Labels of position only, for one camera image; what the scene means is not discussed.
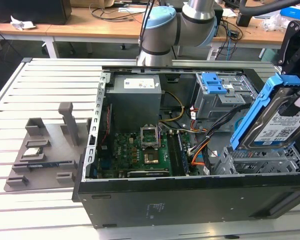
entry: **green motherboard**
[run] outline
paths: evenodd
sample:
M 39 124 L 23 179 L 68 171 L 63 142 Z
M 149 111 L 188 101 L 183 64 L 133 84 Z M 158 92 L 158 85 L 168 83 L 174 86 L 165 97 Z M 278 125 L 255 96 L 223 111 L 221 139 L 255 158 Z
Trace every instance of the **green motherboard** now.
M 165 174 L 164 176 L 173 176 L 172 169 L 175 160 L 171 161 L 171 149 L 169 151 L 168 141 L 171 133 L 161 132 L 159 136 L 159 147 L 144 147 L 142 142 L 152 143 L 156 140 L 153 134 L 144 134 L 142 141 L 140 132 L 116 133 L 111 153 L 98 155 L 92 175 L 98 178 L 111 179 L 129 177 L 128 173 L 133 171 L 148 173 L 161 171 Z M 179 138 L 182 152 L 185 152 L 191 146 L 189 135 L 183 133 L 179 135 Z

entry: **motherboard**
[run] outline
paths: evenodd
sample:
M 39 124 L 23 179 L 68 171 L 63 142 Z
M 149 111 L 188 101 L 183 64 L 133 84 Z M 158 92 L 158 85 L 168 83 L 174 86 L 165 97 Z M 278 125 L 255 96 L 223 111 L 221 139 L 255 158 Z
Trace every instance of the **motherboard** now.
M 113 144 L 99 147 L 90 176 L 97 179 L 185 176 L 188 133 L 141 128 L 140 132 L 117 132 Z

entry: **metal slotted table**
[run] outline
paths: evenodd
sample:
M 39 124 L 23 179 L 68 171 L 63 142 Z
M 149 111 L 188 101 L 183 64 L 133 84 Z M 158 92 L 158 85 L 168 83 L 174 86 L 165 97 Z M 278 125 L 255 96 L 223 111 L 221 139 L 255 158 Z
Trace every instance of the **metal slotted table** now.
M 103 228 L 96 231 L 81 203 L 73 203 L 72 188 L 5 192 L 4 185 L 26 135 L 28 118 L 62 123 L 60 102 L 73 102 L 78 122 L 91 116 L 101 66 L 131 66 L 134 60 L 40 59 L 22 62 L 0 92 L 0 240 L 23 239 L 300 239 L 300 205 L 274 220 L 189 225 Z M 277 70 L 266 62 L 182 61 L 175 66 L 227 65 L 253 68 L 265 81 Z

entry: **gray 3d-printed holder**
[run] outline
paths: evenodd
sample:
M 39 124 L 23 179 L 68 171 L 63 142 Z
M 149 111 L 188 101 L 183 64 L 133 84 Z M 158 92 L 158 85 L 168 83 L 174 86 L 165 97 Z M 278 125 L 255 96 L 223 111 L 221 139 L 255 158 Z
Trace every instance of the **gray 3d-printed holder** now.
M 71 102 L 60 103 L 58 112 L 63 115 L 64 124 L 45 125 L 41 118 L 28 120 L 27 134 L 4 186 L 6 192 L 75 185 L 91 120 L 77 124 L 72 110 Z M 40 148 L 40 152 L 35 156 L 23 156 L 29 148 Z

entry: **processor chip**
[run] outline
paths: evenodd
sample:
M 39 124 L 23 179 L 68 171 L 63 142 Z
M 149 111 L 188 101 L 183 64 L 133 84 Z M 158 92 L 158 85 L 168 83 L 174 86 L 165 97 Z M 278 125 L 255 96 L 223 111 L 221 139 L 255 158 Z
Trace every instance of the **processor chip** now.
M 157 150 L 144 150 L 143 151 L 144 164 L 158 164 L 159 153 Z
M 37 157 L 41 153 L 41 150 L 41 147 L 30 147 L 22 154 L 22 157 Z

